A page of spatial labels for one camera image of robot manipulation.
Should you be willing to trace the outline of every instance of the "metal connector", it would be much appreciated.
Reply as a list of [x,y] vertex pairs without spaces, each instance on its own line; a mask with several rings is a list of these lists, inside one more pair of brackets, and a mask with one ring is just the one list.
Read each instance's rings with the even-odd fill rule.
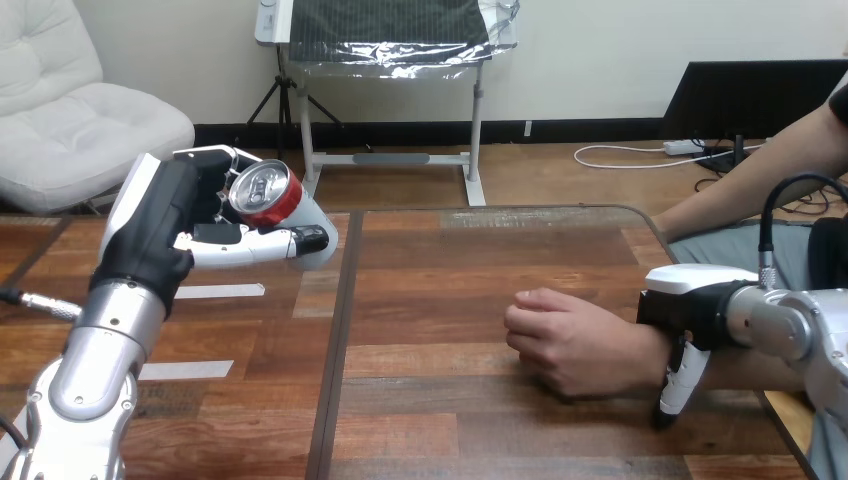
[[79,305],[45,297],[37,293],[24,293],[21,295],[21,305],[32,308],[33,310],[47,312],[51,316],[66,322],[75,322],[80,314],[82,314],[82,307]]
[[777,284],[777,269],[774,268],[774,253],[760,252],[760,289],[765,291],[774,290]]

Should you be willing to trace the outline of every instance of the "human hand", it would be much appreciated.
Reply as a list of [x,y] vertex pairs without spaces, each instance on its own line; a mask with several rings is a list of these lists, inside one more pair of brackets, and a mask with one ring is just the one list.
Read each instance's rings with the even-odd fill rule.
[[671,355],[655,328],[546,288],[516,294],[504,326],[521,363],[566,396],[659,389]]

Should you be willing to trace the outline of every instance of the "chair cushion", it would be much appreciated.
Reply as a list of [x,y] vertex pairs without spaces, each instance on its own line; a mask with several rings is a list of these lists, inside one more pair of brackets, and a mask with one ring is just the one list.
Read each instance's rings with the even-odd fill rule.
[[0,117],[0,196],[31,212],[85,201],[121,183],[140,153],[170,160],[194,127],[158,98],[93,83]]
[[0,0],[0,117],[103,81],[71,0]]

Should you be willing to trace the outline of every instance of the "computer monitor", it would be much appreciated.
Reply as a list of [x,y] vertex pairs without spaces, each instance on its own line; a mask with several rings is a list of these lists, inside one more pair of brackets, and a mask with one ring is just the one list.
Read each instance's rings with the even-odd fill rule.
[[847,71],[848,60],[690,62],[660,137],[733,140],[734,155],[698,162],[726,173],[745,159],[745,138],[774,136],[815,110]]

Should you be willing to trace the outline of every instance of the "white wall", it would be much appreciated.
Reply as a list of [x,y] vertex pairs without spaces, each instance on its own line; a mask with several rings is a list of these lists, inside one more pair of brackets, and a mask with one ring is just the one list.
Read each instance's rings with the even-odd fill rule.
[[[253,39],[256,0],[75,2],[106,81],[195,123],[246,121],[273,80],[273,50]],[[690,60],[835,58],[848,43],[848,0],[523,0],[518,21],[517,50],[487,64],[485,119],[661,117]],[[467,120],[472,81],[311,89],[344,121]],[[275,121],[275,105],[259,120]]]

